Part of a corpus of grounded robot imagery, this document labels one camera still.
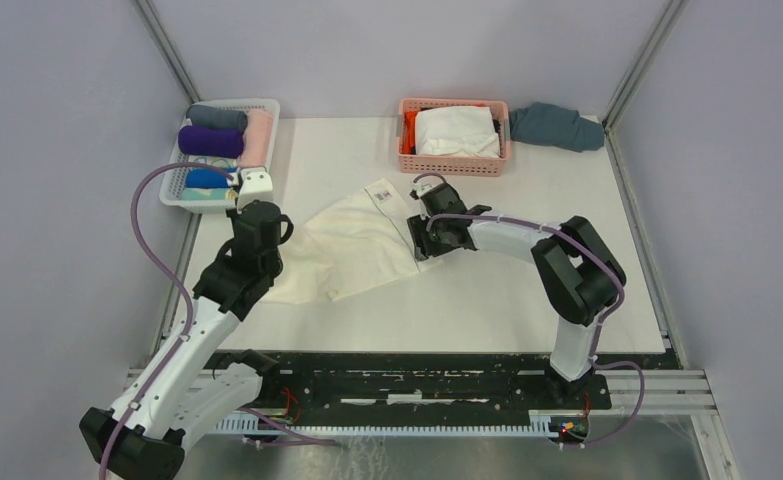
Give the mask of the purple towel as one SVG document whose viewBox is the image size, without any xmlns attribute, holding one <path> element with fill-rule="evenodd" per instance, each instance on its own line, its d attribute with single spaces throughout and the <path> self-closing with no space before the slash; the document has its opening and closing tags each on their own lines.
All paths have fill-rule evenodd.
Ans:
<svg viewBox="0 0 783 480">
<path fill-rule="evenodd" d="M 243 133 L 240 130 L 215 130 L 187 125 L 178 133 L 179 149 L 188 155 L 215 156 L 237 159 L 244 151 Z"/>
</svg>

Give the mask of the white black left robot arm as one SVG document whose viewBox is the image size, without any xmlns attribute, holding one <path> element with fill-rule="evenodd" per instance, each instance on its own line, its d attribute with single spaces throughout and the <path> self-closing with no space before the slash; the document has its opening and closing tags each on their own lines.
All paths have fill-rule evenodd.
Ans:
<svg viewBox="0 0 783 480">
<path fill-rule="evenodd" d="M 187 394 L 220 344 L 272 288 L 283 270 L 279 248 L 294 231 L 290 218 L 267 201 L 253 201 L 229 218 L 233 237 L 201 273 L 187 319 L 108 409 L 92 407 L 82 417 L 79 428 L 99 478 L 172 479 L 187 452 L 231 412 L 279 399 L 280 378 L 244 361 L 195 396 Z"/>
</svg>

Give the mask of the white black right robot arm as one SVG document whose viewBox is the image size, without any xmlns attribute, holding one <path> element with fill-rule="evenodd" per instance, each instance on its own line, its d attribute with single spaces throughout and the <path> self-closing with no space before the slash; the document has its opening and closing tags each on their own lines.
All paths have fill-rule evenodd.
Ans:
<svg viewBox="0 0 783 480">
<path fill-rule="evenodd" d="M 467 207 L 446 179 L 421 174 L 411 183 L 421 212 L 407 220 L 419 261 L 455 250 L 490 252 L 534 265 L 557 313 L 553 373 L 544 382 L 547 400 L 569 408 L 585 393 L 594 368 L 602 323 L 623 303 L 626 274 L 592 223 L 573 216 L 545 224 L 499 214 L 485 205 Z"/>
</svg>

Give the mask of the cream towel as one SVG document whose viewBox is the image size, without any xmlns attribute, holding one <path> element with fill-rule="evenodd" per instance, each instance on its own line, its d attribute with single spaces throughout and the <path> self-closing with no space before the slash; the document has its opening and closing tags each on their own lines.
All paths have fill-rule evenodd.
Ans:
<svg viewBox="0 0 783 480">
<path fill-rule="evenodd" d="M 407 225 L 414 215 L 386 179 L 297 226 L 280 247 L 283 271 L 266 304 L 332 302 L 406 279 L 442 261 L 418 260 Z"/>
</svg>

